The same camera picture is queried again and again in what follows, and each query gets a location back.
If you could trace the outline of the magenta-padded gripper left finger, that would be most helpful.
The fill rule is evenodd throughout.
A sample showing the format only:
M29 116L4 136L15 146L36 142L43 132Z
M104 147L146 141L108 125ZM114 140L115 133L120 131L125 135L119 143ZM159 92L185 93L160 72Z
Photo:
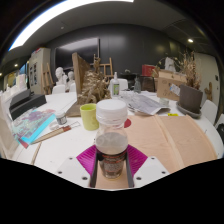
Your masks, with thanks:
M55 174L65 180L87 188L96 186L97 149L93 145L76 157L68 157Z

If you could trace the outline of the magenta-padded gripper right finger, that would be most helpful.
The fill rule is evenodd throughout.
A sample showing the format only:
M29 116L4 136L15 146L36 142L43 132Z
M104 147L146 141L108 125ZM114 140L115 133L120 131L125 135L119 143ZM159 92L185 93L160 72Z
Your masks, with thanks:
M130 188L140 188L169 175L156 157L147 157L131 145L127 147L126 170Z

